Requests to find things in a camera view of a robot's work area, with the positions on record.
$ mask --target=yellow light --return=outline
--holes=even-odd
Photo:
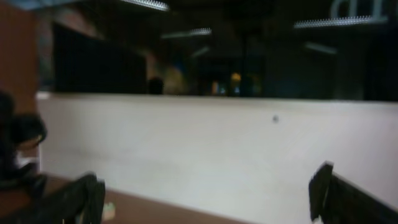
[[[211,86],[211,93],[212,94],[217,94],[218,92],[218,82],[214,81],[212,86]]]
[[[234,73],[232,73],[232,75],[231,75],[231,79],[232,79],[233,81],[241,81],[241,75],[240,75],[239,73],[234,72]]]

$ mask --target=reflected light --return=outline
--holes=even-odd
[[[210,48],[209,48],[208,46],[203,47],[203,48],[197,50],[196,52],[194,52],[194,53],[191,55],[191,57],[192,57],[192,58],[199,57],[199,56],[205,54],[206,52],[208,52],[209,50],[210,50]]]
[[[179,37],[192,37],[198,35],[211,35],[210,28],[193,29],[187,32],[174,32],[170,34],[162,34],[161,39],[179,38]]]
[[[337,49],[335,49],[334,47],[328,47],[328,46],[313,43],[313,42],[305,43],[305,47],[308,49],[316,50],[316,51],[323,52],[326,54],[337,54]]]
[[[211,94],[216,95],[218,93],[218,82],[213,82],[211,85]]]
[[[231,79],[232,79],[233,81],[236,81],[236,82],[241,81],[241,75],[238,74],[238,73],[236,73],[236,72],[235,72],[235,73],[232,73]]]
[[[139,6],[145,6],[149,7],[152,9],[157,9],[161,11],[168,11],[169,5],[167,5],[164,2],[158,2],[158,1],[153,1],[153,0],[122,0],[124,2],[132,3],[132,4],[137,4]]]
[[[309,21],[298,21],[294,23],[295,29],[331,27],[331,26],[353,26],[358,24],[383,24],[386,18],[374,19],[372,16],[342,17],[333,19],[317,19]]]

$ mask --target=white wall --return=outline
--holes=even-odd
[[[310,223],[308,181],[329,160],[398,207],[398,105],[86,95],[39,108],[42,168],[53,174],[93,170],[123,192],[298,224]]]

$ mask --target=wooden floor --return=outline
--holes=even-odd
[[[66,180],[51,177],[48,182],[47,193],[59,189],[66,183]],[[104,224],[242,224],[242,222],[227,218],[208,215],[112,190],[107,190],[105,202],[113,202],[115,204],[116,216],[115,219],[104,222]]]
[[[25,207],[30,198],[23,190],[0,192],[0,218]]]

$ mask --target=fluorescent light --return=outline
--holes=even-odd
[[[162,34],[161,39],[179,38],[179,37],[192,37],[198,35],[211,35],[210,28],[193,29],[186,32],[174,32],[170,34]]]
[[[298,21],[294,23],[295,29],[331,27],[331,26],[352,26],[358,24],[382,24],[387,22],[386,18],[374,19],[372,16],[342,17],[334,19],[317,19],[310,21]]]
[[[137,4],[140,6],[149,7],[152,9],[161,10],[161,11],[168,11],[170,9],[168,4],[166,4],[164,2],[153,1],[153,0],[122,0],[122,1]]]
[[[337,54],[337,49],[335,49],[334,47],[328,47],[328,46],[313,43],[313,42],[307,42],[305,44],[305,47],[308,49],[316,50],[316,51],[323,52],[326,54]]]

